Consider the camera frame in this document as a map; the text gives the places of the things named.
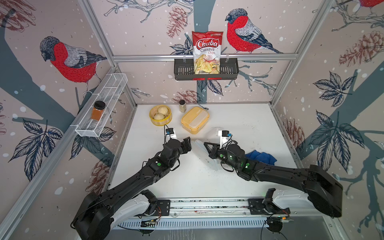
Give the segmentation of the blue cleaning cloth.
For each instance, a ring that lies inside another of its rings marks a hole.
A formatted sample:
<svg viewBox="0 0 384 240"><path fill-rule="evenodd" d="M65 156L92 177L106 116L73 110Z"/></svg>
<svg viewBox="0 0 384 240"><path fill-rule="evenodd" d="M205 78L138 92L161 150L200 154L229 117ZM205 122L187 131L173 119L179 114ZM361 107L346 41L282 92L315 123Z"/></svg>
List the blue cleaning cloth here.
<svg viewBox="0 0 384 240"><path fill-rule="evenodd" d="M272 155L265 152L258 152L257 150L253 150L252 152L246 154L246 157L252 161L259 161L272 166L274 166L277 162L277 159Z"/></svg>

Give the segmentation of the clear lunch box lid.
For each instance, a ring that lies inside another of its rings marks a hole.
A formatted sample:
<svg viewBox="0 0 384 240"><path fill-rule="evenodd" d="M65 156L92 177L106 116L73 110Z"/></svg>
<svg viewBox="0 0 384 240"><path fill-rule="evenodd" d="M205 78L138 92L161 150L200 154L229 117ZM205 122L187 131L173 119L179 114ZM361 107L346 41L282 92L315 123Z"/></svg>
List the clear lunch box lid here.
<svg viewBox="0 0 384 240"><path fill-rule="evenodd" d="M196 155L196 157L203 162L207 167L209 167L213 171L218 171L220 167L220 163L217 160L211 159L209 157L209 153L204 146L204 143L200 140L192 140L191 141L192 152Z"/></svg>

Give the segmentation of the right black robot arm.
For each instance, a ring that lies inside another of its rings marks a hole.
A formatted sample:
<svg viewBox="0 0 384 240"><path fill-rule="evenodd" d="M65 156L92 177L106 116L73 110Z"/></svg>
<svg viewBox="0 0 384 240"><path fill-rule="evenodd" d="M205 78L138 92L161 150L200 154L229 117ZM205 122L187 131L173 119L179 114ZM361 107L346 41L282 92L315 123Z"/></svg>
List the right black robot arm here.
<svg viewBox="0 0 384 240"><path fill-rule="evenodd" d="M204 147L211 159L218 159L232 167L237 175L254 182L271 182L288 186L308 194L309 201L319 212L333 217L342 216L343 186L321 167L310 165L308 169L292 169L268 165L246 157L237 144L220 147L205 142Z"/></svg>

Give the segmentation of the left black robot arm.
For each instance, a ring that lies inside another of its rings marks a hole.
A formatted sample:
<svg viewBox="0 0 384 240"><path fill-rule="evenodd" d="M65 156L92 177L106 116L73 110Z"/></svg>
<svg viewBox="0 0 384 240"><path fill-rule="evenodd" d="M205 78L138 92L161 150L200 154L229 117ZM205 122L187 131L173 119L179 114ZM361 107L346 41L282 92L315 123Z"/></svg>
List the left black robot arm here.
<svg viewBox="0 0 384 240"><path fill-rule="evenodd" d="M70 223L70 227L77 231L82 240L105 239L118 223L118 217L115 216L117 211L134 198L147 199L141 214L156 207L156 197L146 188L176 169L175 163L180 161L180 155L192 150L191 138L187 137L181 142L170 139L163 147L161 152L156 153L123 183L99 195L90 193L84 198Z"/></svg>

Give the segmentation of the yellow lunch box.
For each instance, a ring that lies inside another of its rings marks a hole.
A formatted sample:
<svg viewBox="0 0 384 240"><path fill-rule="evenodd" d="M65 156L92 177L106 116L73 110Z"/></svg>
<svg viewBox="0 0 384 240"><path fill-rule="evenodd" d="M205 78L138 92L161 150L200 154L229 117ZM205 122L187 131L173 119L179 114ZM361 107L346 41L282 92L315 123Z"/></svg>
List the yellow lunch box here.
<svg viewBox="0 0 384 240"><path fill-rule="evenodd" d="M208 122L210 114L201 107L193 107L181 119L182 127L196 135Z"/></svg>

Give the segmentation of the yellow bamboo steamer basket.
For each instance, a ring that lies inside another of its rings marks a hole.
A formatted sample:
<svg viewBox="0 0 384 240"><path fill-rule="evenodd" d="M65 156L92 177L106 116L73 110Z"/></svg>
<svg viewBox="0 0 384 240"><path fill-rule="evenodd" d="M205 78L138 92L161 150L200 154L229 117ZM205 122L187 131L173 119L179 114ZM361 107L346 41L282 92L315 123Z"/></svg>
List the yellow bamboo steamer basket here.
<svg viewBox="0 0 384 240"><path fill-rule="evenodd" d="M152 124L159 127L169 124L173 119L172 111L166 105L153 107L149 112L149 117Z"/></svg>

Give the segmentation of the left white bun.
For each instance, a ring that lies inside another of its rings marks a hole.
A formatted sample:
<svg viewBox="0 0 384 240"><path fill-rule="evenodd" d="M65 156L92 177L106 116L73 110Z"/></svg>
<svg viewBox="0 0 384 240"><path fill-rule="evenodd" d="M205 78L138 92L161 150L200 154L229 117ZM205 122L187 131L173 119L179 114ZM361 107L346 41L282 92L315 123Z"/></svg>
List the left white bun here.
<svg viewBox="0 0 384 240"><path fill-rule="evenodd" d="M156 121L160 121L160 120L163 120L165 118L165 115L161 114L161 113L156 113L153 117L154 120Z"/></svg>

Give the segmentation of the white bun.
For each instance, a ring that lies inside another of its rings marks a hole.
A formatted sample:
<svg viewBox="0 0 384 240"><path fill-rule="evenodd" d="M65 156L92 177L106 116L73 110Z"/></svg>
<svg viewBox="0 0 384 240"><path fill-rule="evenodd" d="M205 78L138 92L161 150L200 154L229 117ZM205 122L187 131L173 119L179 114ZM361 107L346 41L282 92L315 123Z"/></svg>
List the white bun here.
<svg viewBox="0 0 384 240"><path fill-rule="evenodd" d="M158 108L158 113L166 116L169 112L169 109L166 106L160 106Z"/></svg>
<svg viewBox="0 0 384 240"><path fill-rule="evenodd" d="M160 121L160 120L163 120L165 118L165 115L161 114L161 113L156 113L153 117L154 120L156 121Z"/></svg>

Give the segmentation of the right white bun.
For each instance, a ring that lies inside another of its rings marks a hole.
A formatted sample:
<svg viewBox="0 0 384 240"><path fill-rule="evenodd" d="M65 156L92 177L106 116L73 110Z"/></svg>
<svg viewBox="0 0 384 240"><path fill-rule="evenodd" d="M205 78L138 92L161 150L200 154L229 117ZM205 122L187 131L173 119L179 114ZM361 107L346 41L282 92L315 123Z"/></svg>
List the right white bun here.
<svg viewBox="0 0 384 240"><path fill-rule="evenodd" d="M158 113L166 116L169 112L169 109L166 106L160 106L158 108Z"/></svg>

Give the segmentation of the orange jar black lid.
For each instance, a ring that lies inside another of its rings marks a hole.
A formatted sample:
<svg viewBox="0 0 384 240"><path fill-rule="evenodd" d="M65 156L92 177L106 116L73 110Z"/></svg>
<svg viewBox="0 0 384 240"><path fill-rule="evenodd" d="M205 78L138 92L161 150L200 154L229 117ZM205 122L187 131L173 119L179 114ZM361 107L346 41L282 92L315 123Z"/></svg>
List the orange jar black lid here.
<svg viewBox="0 0 384 240"><path fill-rule="evenodd" d="M105 102L95 101L95 103L93 105L91 119L95 120L95 121L100 121L102 116L103 116L103 112L104 112L105 108L106 108Z"/></svg>

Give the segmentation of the red cassava chips bag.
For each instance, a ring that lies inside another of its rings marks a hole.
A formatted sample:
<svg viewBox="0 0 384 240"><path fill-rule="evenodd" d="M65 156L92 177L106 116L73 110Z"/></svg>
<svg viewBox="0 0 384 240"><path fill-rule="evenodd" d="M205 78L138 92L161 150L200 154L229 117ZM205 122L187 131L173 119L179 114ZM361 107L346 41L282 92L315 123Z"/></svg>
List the red cassava chips bag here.
<svg viewBox="0 0 384 240"><path fill-rule="evenodd" d="M219 74L223 32L192 32L194 72Z"/></svg>

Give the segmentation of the aluminium mounting rail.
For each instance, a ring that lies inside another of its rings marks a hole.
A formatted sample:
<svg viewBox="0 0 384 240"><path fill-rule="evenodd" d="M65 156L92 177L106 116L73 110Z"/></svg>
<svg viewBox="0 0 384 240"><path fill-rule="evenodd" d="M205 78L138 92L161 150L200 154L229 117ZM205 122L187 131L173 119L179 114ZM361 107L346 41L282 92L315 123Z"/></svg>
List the aluminium mounting rail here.
<svg viewBox="0 0 384 240"><path fill-rule="evenodd" d="M291 216L321 216L313 204L306 199L306 195L288 195L284 192L277 192L275 198L258 197L262 199L270 199L275 205L281 209L289 208ZM213 199L169 199L171 201L171 209L169 216L173 218L187 217L227 217L227 216L252 216L248 209L247 198L213 198ZM145 198L134 198L125 203L115 214L118 217L118 223L133 217L141 217Z"/></svg>

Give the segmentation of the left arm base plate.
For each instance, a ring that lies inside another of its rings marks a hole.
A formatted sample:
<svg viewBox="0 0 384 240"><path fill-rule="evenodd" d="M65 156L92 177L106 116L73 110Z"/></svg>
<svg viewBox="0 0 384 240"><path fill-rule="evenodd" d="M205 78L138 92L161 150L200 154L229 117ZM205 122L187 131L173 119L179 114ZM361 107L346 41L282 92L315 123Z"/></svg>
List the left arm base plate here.
<svg viewBox="0 0 384 240"><path fill-rule="evenodd" d="M171 201L170 200L157 200L155 202L151 202L149 208L141 214L141 217L159 217L159 216L169 216L171 209Z"/></svg>

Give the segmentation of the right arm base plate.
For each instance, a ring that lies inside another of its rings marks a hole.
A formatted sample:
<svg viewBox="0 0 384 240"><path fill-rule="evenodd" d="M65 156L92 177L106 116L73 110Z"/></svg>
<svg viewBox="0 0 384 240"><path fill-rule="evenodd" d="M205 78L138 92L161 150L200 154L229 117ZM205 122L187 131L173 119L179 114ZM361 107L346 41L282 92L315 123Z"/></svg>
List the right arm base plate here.
<svg viewBox="0 0 384 240"><path fill-rule="evenodd" d="M281 209L270 199L254 198L248 199L248 209L251 215L290 215L289 208Z"/></svg>

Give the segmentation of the black wall basket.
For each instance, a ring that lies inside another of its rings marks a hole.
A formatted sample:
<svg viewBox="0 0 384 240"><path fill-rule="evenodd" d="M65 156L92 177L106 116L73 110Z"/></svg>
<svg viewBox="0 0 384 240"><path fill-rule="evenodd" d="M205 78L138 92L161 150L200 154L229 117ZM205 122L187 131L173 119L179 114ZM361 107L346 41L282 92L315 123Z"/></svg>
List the black wall basket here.
<svg viewBox="0 0 384 240"><path fill-rule="evenodd" d="M235 80L239 74L238 60L175 59L174 74L177 81Z"/></svg>

